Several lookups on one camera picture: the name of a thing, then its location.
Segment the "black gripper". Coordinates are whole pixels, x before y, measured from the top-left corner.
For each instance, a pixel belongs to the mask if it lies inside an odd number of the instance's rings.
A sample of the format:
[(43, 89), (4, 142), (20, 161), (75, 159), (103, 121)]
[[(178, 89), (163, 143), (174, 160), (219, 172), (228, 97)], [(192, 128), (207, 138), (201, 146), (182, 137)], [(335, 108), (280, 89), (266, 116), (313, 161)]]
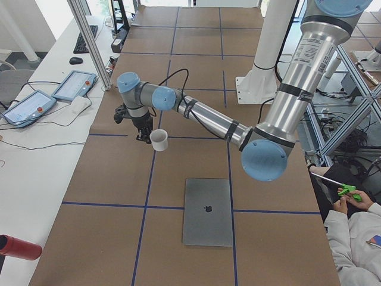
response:
[(150, 114), (145, 114), (141, 117), (132, 117), (132, 122), (138, 130), (136, 139), (138, 141), (145, 141), (147, 144), (152, 144), (150, 137), (153, 130), (152, 116)]

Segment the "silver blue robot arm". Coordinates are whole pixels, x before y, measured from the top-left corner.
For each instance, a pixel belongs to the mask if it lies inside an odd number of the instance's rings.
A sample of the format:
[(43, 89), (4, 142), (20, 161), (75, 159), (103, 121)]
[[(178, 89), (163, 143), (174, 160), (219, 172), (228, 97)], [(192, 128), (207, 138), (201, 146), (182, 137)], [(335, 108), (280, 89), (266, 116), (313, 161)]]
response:
[(308, 1), (301, 21), (302, 36), (284, 77), (277, 80), (278, 57), (298, 2), (270, 1), (252, 69), (236, 79), (240, 104), (272, 101), (265, 119), (254, 127), (244, 126), (179, 89), (143, 82), (134, 72), (117, 79), (123, 104), (116, 109), (114, 120), (131, 120), (138, 130), (137, 139), (162, 151), (166, 134), (153, 129), (149, 109), (174, 110), (237, 145), (247, 175), (258, 181), (273, 181), (286, 170), (298, 122), (334, 53), (351, 37), (369, 5), (369, 1)]

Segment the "person's hand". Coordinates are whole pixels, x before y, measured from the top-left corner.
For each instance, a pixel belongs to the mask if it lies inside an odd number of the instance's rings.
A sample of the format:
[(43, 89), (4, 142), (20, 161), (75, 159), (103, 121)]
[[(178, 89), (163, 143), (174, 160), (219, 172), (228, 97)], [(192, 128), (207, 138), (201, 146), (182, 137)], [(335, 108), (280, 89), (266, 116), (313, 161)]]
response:
[(346, 203), (346, 199), (344, 197), (341, 197), (338, 201), (333, 203), (333, 210), (336, 212), (340, 212), (340, 213), (347, 215), (348, 214), (348, 206)]

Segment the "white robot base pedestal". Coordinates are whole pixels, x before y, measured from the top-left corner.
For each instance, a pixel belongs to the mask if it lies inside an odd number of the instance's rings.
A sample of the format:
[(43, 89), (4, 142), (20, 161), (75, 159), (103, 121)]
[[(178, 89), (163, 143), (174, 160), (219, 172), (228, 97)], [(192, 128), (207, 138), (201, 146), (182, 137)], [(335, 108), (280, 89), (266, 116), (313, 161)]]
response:
[(276, 95), (277, 60), (298, 5), (297, 0), (268, 3), (252, 69), (246, 76), (236, 78), (239, 104), (262, 104)]

